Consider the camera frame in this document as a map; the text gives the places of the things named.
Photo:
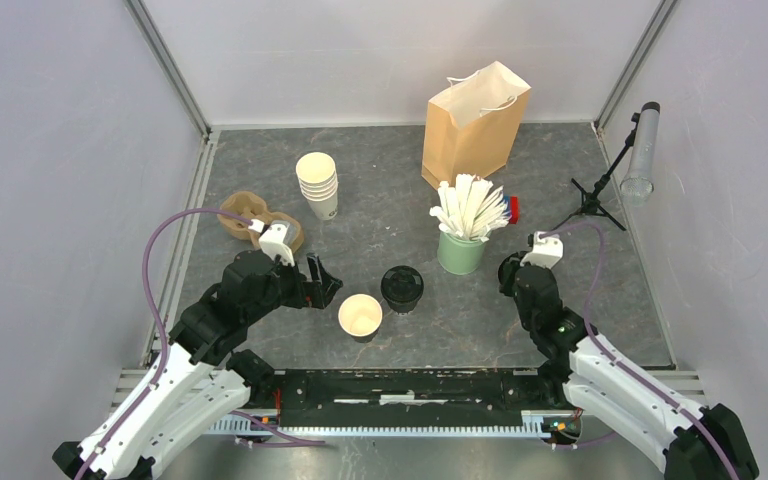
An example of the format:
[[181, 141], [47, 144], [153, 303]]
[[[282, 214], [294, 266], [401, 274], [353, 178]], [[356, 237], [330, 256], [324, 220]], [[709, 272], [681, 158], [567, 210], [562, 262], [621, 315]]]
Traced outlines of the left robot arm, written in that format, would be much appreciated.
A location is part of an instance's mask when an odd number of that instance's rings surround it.
[[184, 310], [169, 346], [115, 412], [52, 459], [71, 479], [157, 479], [195, 439], [237, 407], [266, 405], [273, 369], [240, 351], [249, 328], [276, 309], [324, 309], [342, 287], [319, 257], [310, 273], [261, 251], [244, 251]]

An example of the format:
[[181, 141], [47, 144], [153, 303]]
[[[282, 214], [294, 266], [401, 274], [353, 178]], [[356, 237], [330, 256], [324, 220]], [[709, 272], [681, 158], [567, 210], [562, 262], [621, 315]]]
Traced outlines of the stack of white paper cups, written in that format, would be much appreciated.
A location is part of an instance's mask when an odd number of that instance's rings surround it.
[[320, 220], [333, 219], [338, 211], [338, 177], [334, 159], [323, 152], [303, 155], [295, 173], [302, 195]]

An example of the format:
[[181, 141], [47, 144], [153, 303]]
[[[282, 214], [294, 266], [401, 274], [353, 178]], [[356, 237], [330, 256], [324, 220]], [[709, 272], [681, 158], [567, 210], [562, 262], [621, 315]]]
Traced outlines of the black plastic cup lid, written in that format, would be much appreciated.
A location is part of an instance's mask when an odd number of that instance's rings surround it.
[[384, 273], [381, 279], [380, 289], [384, 286], [396, 285], [417, 285], [424, 288], [424, 280], [415, 268], [407, 265], [398, 265], [391, 267]]

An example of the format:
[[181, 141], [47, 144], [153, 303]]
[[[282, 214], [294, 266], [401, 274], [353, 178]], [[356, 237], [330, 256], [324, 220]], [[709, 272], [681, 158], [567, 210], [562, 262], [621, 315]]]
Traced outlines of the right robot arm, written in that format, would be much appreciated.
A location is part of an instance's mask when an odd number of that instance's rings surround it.
[[706, 407], [621, 355], [563, 304], [552, 271], [524, 252], [499, 266], [503, 295], [545, 356], [537, 392], [597, 417], [643, 453], [666, 479], [756, 479], [760, 469], [742, 423], [723, 404]]

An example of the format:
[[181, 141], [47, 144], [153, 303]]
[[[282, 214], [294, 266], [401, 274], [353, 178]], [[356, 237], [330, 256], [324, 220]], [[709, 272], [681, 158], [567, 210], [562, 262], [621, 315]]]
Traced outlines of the single white paper cup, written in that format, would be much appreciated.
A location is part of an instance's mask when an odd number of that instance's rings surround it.
[[404, 315], [416, 308], [424, 293], [424, 288], [417, 285], [384, 286], [381, 293], [392, 311], [398, 315]]

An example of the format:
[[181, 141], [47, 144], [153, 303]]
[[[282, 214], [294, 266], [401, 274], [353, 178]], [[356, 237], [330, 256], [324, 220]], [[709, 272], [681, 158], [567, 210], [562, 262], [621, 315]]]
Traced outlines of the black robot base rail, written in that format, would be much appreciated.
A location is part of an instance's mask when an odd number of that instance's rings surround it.
[[248, 411], [282, 427], [514, 427], [524, 412], [574, 407], [535, 369], [287, 369], [261, 381]]

